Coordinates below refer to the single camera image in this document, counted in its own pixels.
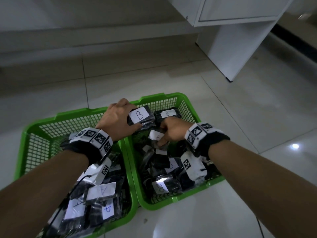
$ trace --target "wire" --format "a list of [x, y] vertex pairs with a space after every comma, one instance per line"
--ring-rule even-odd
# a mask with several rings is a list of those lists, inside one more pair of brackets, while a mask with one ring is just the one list
[[[73, 193], [73, 191], [77, 188], [77, 186], [79, 185], [80, 182], [82, 182], [82, 180], [86, 177], [91, 177], [91, 175], [87, 175], [84, 176], [75, 186], [74, 188], [68, 193], [67, 198], [70, 197], [70, 195]], [[61, 209], [63, 208], [63, 206], [61, 206], [58, 210], [58, 212], [56, 213], [56, 215], [54, 216], [53, 220], [51, 221], [51, 223], [49, 224], [49, 226], [47, 227], [47, 229], [43, 232], [42, 238], [45, 238], [47, 231], [51, 228], [53, 222], [55, 221], [56, 217], [58, 216], [58, 214], [61, 212]]]

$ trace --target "green plastic basket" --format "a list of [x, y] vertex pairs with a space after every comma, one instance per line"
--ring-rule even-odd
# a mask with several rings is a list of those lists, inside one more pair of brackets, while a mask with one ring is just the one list
[[[182, 93], [172, 93], [172, 94], [155, 94], [150, 96], [141, 97], [138, 101], [131, 102], [138, 107], [148, 105], [152, 112], [172, 107], [177, 107], [182, 115], [182, 119], [189, 122], [201, 122], [196, 111], [194, 110], [192, 104]], [[183, 194], [163, 194], [156, 195], [149, 199], [143, 189], [142, 182], [138, 173], [139, 164], [142, 161], [142, 157], [133, 148], [133, 142], [131, 136], [125, 138], [125, 144], [129, 156], [129, 161], [132, 170], [132, 176], [134, 180], [135, 189], [138, 196], [138, 201], [140, 205], [148, 210], [157, 210], [173, 202], [182, 200], [188, 196], [196, 194], [208, 187], [219, 183], [224, 180], [223, 176], [206, 181], [201, 186], [189, 190]]]
[[[107, 107], [77, 109], [59, 113], [52, 118], [38, 120], [27, 126], [22, 132], [14, 179], [20, 178], [37, 165], [61, 152], [60, 142], [65, 135], [72, 132], [79, 132], [86, 127], [95, 127], [106, 110]], [[105, 232], [128, 223], [137, 212], [138, 201], [124, 140], [120, 140], [117, 144], [113, 145], [112, 149], [114, 151], [121, 150], [123, 155], [129, 183], [131, 207], [123, 210], [124, 217], [118, 220], [112, 220], [101, 228], [96, 228], [93, 234], [88, 236], [89, 238], [99, 237]]]

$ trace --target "white tile floor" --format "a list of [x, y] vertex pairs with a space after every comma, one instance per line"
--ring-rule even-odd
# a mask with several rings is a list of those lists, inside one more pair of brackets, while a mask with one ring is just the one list
[[[317, 185], [316, 64], [269, 36], [228, 83], [194, 44], [182, 46], [175, 38], [154, 42], [162, 48], [123, 44], [119, 50], [129, 51], [115, 56], [109, 52], [115, 54], [118, 47], [96, 46], [97, 55], [83, 48], [82, 62], [71, 62], [74, 73], [56, 73], [72, 80], [0, 91], [0, 188], [13, 179], [27, 124], [58, 112], [160, 92], [184, 93], [202, 120]], [[42, 69], [42, 78], [45, 71], [50, 68]], [[41, 83], [52, 81], [47, 76]], [[299, 148], [292, 149], [292, 144]], [[262, 229], [266, 238], [273, 237], [263, 225]], [[158, 211], [138, 208], [130, 223], [107, 236], [262, 237], [255, 216], [226, 181]]]

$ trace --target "wristband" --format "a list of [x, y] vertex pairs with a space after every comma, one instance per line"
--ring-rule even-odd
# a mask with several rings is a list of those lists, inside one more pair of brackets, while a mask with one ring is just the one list
[[111, 137], [103, 130], [84, 128], [69, 141], [69, 145], [65, 149], [87, 156], [90, 166], [95, 163], [100, 165], [112, 145]]
[[185, 134], [192, 153], [198, 156], [208, 157], [209, 147], [222, 140], [230, 140], [221, 130], [212, 127], [206, 122], [193, 124]]

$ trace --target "cabinet door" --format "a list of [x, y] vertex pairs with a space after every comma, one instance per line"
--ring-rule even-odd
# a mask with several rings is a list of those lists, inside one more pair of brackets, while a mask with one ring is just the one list
[[205, 0], [199, 21], [277, 16], [289, 0]]

